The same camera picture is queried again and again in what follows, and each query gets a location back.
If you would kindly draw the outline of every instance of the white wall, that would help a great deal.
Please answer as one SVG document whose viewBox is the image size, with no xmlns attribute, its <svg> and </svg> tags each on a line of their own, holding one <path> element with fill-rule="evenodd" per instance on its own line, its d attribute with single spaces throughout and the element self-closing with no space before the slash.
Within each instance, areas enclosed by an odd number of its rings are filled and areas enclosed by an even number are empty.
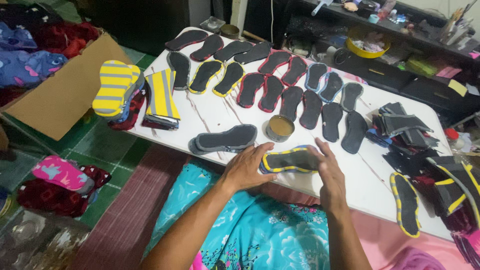
<svg viewBox="0 0 480 270">
<path fill-rule="evenodd" d="M 440 11 L 447 18 L 458 8 L 465 8 L 465 6 L 472 2 L 471 0 L 399 0 L 402 2 L 420 9 L 436 9 Z M 475 3 L 473 7 L 465 15 L 466 18 L 473 18 L 472 26 L 475 29 L 475 38 L 480 39 L 480 1 Z"/>
</svg>

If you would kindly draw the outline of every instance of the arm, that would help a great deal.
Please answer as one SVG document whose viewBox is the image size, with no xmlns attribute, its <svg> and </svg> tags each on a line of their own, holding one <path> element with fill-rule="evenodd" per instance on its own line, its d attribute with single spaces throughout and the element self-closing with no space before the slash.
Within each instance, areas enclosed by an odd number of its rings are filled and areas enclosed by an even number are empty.
<svg viewBox="0 0 480 270">
<path fill-rule="evenodd" d="M 330 269 L 372 269 L 353 227 L 345 196 L 345 176 L 328 143 L 319 138 L 315 142 L 322 153 L 311 146 L 308 149 L 318 159 L 318 173 L 324 184 L 320 189 L 320 201 L 328 220 Z"/>
<path fill-rule="evenodd" d="M 142 269 L 188 269 L 223 207 L 239 190 L 276 178 L 260 175 L 258 165 L 273 143 L 250 146 L 236 155 L 218 182 L 195 202 L 163 235 L 142 262 Z"/>
</svg>

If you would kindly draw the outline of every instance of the tin can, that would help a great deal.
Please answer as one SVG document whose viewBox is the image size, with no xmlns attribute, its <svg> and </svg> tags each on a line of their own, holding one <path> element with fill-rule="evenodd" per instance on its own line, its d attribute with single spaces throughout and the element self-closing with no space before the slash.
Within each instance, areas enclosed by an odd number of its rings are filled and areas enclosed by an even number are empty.
<svg viewBox="0 0 480 270">
<path fill-rule="evenodd" d="M 295 131 L 295 125 L 285 115 L 274 115 L 268 121 L 268 125 L 265 129 L 267 136 L 274 142 L 283 143 Z"/>
</svg>

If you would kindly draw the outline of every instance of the yellow striped fabric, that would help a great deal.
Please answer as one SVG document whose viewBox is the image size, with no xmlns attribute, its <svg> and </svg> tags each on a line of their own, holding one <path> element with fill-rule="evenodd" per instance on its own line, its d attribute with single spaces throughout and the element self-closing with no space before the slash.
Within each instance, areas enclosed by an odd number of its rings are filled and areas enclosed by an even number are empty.
<svg viewBox="0 0 480 270">
<path fill-rule="evenodd" d="M 150 86 L 150 104 L 146 114 L 180 120 L 179 112 L 172 98 L 175 75 L 175 71 L 166 69 L 145 78 Z"/>
<path fill-rule="evenodd" d="M 133 84 L 133 70 L 136 79 L 140 75 L 138 67 L 129 67 L 123 62 L 109 60 L 100 67 L 100 90 L 98 91 L 92 108 L 100 116 L 115 116 L 122 110 L 125 102 L 125 93 Z"/>
</svg>

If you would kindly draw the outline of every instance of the cardboard box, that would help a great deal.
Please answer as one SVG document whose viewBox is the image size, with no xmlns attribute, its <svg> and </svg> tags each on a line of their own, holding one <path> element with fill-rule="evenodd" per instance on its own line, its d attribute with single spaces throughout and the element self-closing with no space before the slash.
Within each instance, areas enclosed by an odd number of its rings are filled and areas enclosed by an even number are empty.
<svg viewBox="0 0 480 270">
<path fill-rule="evenodd" d="M 52 77 L 0 111 L 58 141 L 92 107 L 100 89 L 98 72 L 107 60 L 132 64 L 112 37 L 104 33 Z"/>
</svg>

